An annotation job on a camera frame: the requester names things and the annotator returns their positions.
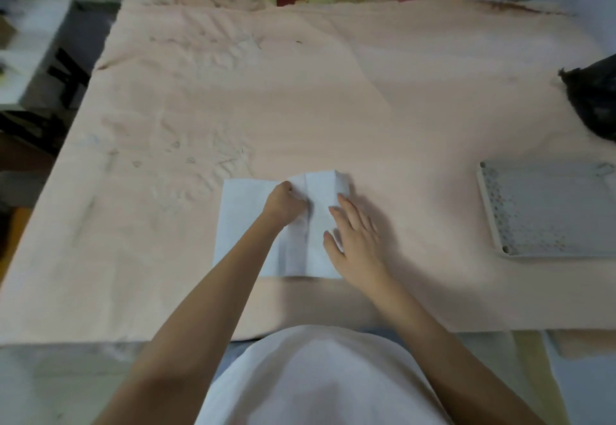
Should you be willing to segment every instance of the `hand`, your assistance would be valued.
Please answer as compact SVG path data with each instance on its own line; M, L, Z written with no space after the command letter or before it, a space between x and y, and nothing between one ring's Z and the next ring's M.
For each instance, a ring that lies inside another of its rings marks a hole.
M329 212L340 231L344 253L329 232L323 234L323 246L342 277L369 296L383 282L390 280L389 270L382 258L379 234L372 219L343 195L338 195L338 203L346 217L333 206L329 208Z
M305 200L300 200L291 194L292 189L293 186L289 181L276 185L263 207L262 215L281 229L293 222L308 206Z

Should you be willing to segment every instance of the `person's left arm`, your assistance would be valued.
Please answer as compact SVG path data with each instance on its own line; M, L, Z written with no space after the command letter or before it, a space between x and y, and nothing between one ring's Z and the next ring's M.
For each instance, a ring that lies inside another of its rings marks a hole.
M139 354L95 425L193 424L276 236L306 209L276 186L231 251Z

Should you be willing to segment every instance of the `dotted pattern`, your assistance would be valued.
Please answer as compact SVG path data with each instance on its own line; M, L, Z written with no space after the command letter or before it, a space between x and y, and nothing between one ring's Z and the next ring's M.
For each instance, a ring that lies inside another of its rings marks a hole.
M612 164L480 166L508 256L616 256L616 201L604 180Z

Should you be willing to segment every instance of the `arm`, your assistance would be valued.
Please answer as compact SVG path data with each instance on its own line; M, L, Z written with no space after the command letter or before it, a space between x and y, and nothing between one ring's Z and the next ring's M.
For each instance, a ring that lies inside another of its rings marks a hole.
M278 185L231 251L139 354L96 425L192 424L272 243L306 209Z
M390 276L370 218L342 195L338 201L346 217L336 208L330 211L340 231L344 253L326 232L323 245L329 258L404 340L453 422L544 425L524 401Z

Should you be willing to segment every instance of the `person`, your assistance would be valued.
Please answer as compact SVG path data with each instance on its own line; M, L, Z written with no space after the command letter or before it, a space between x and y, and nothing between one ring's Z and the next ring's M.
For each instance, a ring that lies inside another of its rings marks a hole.
M342 195L330 208L343 278L404 340L294 327L252 344L212 382L280 231L306 210L276 186L258 219L136 358L96 425L211 423L543 424L390 274L372 220Z

